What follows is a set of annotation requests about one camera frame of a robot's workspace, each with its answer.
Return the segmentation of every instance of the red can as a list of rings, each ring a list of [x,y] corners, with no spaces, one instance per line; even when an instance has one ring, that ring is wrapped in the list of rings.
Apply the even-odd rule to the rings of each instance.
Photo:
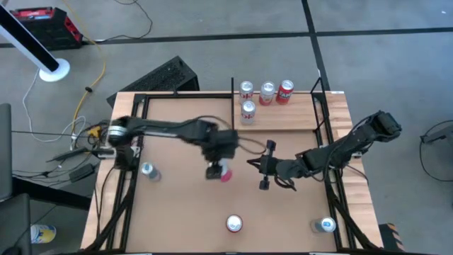
[[[287,104],[294,90],[294,84],[290,80],[284,80],[278,88],[277,98],[275,101],[279,104]]]

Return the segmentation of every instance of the floor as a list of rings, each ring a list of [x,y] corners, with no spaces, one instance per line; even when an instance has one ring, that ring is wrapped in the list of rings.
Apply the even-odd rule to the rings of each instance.
[[[112,0],[69,3],[94,39],[138,36],[148,21],[136,5]],[[418,157],[419,136],[434,124],[452,119],[451,66],[453,2],[448,0],[149,0],[139,1],[153,20],[144,43],[101,46],[107,72],[81,109],[90,123],[110,117],[105,99],[135,79],[179,55],[197,73],[202,90],[226,90],[230,77],[265,81],[291,79],[308,90],[319,74],[331,90],[345,91],[352,119],[381,109],[391,112],[403,133],[389,144],[376,143],[364,155],[366,174],[380,223],[392,222],[408,251],[451,254],[453,185],[427,176]],[[10,0],[7,9],[56,6],[60,0]],[[306,21],[312,19],[313,27]],[[152,38],[260,33],[258,39],[154,42]],[[279,38],[265,38],[280,33]],[[27,99],[36,132],[61,132],[88,86],[100,73],[97,49],[53,52],[71,64],[69,76],[47,84],[38,79]],[[0,48],[0,102],[13,109],[13,129],[27,130],[22,98],[36,66],[14,48]],[[27,134],[13,135],[13,167],[45,171],[45,161],[69,148],[69,138],[42,143]],[[423,158],[433,175],[453,179],[451,147],[444,141],[425,146]],[[80,159],[65,164],[77,164]],[[57,186],[89,196],[93,178]],[[33,203],[33,219],[51,205]],[[56,240],[34,247],[36,254],[78,249],[86,212],[55,208],[41,223],[57,227]]]

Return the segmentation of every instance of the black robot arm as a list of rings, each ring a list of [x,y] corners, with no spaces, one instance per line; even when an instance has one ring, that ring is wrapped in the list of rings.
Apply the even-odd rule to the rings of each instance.
[[[326,174],[328,169],[343,168],[350,161],[352,154],[356,152],[364,154],[373,142],[389,142],[400,133],[401,126],[391,114],[379,111],[360,121],[348,135],[333,144],[296,154],[296,159],[273,157],[276,144],[268,140],[268,153],[247,162],[264,174],[264,182],[267,181],[267,176],[274,176],[279,186],[294,189],[291,178],[307,178],[323,171]],[[268,185],[262,182],[260,188],[266,190]]]
[[[130,145],[141,135],[172,137],[200,146],[206,161],[215,164],[220,159],[232,159],[238,147],[235,130],[219,130],[216,123],[194,118],[181,123],[121,117],[108,128],[108,142],[113,147]]]

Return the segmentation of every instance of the wooden table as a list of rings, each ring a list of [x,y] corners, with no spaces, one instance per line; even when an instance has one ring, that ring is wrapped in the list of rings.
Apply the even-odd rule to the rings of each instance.
[[[184,92],[187,94],[190,93],[202,93],[199,91],[194,92]],[[219,93],[219,92],[203,92],[206,94],[209,93]],[[168,92],[151,92],[149,94],[168,94]],[[296,94],[304,95],[307,92],[296,92]],[[115,107],[113,109],[112,119],[119,118],[124,115],[130,115],[132,112],[132,102],[134,99],[133,92],[121,92],[117,95]],[[328,102],[328,109],[330,111],[330,122],[332,126],[333,138],[336,140],[346,135],[349,130],[352,128],[352,121],[350,119],[350,114],[348,110],[348,105],[346,103],[345,94],[342,92],[326,92],[326,99]],[[303,125],[306,128],[309,128],[312,123],[294,123],[295,125]],[[362,162],[359,159],[353,159],[350,162],[350,165],[364,171]],[[101,186],[103,185],[104,179],[110,168],[113,166],[113,160],[103,160],[101,162],[98,178],[96,181],[96,188],[98,190],[98,197],[100,196]],[[115,192],[117,188],[117,180],[119,178],[119,171],[114,171],[110,174],[108,180],[105,183],[105,190],[103,195],[103,209],[101,215],[101,228],[105,226],[107,221],[110,219],[113,210],[113,203],[115,200]],[[376,216],[374,214],[374,208],[371,200],[371,195],[369,194],[369,189],[367,186],[366,180],[356,174],[354,171],[345,169],[343,175],[344,190],[346,198],[348,201],[348,207],[350,215],[356,221],[360,229],[369,237],[370,241],[375,243],[377,246],[382,246],[382,240],[379,233],[378,223]],[[128,183],[125,184],[124,191],[127,190]],[[118,226],[115,233],[115,241],[113,247],[119,247],[120,235],[121,235],[121,226],[123,218],[120,218],[118,221]],[[345,233],[344,223],[342,220],[339,220],[340,226],[340,235],[342,237],[343,246],[348,246],[348,238]],[[91,201],[91,209],[88,213],[88,219],[86,223],[86,228],[84,232],[84,238],[82,239],[81,248],[87,247],[93,242],[96,238],[96,204],[95,200]]]

